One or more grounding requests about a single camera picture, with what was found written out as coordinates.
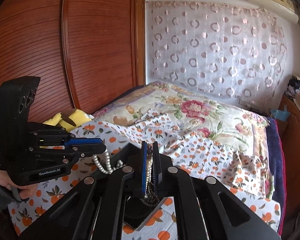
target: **mattress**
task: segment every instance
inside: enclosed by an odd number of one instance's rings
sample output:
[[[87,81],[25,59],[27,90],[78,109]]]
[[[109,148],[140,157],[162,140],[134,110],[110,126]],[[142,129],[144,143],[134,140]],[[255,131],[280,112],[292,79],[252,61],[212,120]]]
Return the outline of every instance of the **mattress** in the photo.
[[[72,133],[77,137],[102,138],[111,155],[127,143],[140,147],[143,140],[156,140],[160,152],[171,156],[175,166],[197,178],[215,176],[271,228],[279,230],[284,202],[272,197],[276,192],[273,190],[281,184],[276,179],[280,171],[278,168],[271,173],[269,165],[276,167],[280,163],[269,162],[273,153],[271,147],[268,152],[266,118],[165,83],[135,90],[94,116],[94,120]],[[96,168],[92,158],[82,158],[70,175],[40,183],[36,197],[26,203],[10,204],[17,233]],[[274,196],[280,200],[280,194]],[[122,239],[141,236],[177,238],[173,198],[141,231],[123,226]]]

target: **blue plastic bag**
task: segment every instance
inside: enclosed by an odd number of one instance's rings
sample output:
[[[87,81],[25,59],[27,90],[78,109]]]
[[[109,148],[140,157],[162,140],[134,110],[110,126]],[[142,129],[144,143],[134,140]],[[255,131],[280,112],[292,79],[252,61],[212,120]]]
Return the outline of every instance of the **blue plastic bag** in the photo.
[[[289,117],[290,113],[287,111],[287,106],[284,106],[283,111],[282,110],[270,110],[270,113],[272,114],[274,119],[281,120],[285,122],[287,118]]]

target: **yellow plush toy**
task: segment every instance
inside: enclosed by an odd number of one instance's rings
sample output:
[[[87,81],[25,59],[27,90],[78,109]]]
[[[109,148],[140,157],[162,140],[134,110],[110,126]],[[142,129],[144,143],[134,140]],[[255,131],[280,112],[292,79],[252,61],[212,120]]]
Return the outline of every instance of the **yellow plush toy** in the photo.
[[[70,109],[57,113],[54,117],[44,122],[44,124],[49,124],[53,126],[60,126],[66,128],[68,132],[89,122],[94,117],[90,114],[86,114],[84,111],[79,109]]]

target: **wooden cabinet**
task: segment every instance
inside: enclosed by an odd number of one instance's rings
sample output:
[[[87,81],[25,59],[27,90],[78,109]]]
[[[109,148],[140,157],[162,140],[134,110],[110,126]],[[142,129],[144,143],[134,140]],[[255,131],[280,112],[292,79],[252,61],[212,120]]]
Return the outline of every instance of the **wooden cabinet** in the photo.
[[[290,112],[287,128],[281,136],[286,165],[286,216],[288,218],[300,208],[300,111],[285,95],[282,97],[279,109],[283,110],[284,106],[287,106]]]

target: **wooden door frame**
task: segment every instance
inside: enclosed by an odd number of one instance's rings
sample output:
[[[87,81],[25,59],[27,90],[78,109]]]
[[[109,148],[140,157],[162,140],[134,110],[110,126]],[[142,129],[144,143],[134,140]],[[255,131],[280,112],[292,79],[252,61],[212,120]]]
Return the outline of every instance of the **wooden door frame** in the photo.
[[[145,85],[146,84],[146,30],[145,30],[145,24],[146,24],[146,8],[145,8],[145,0],[142,0],[142,25],[143,25],[143,35],[141,37],[138,36],[137,34],[137,0],[135,0],[135,59],[136,59],[136,85]],[[142,43],[143,47],[143,64],[140,65],[138,64],[138,41],[137,39],[140,40],[139,43]]]

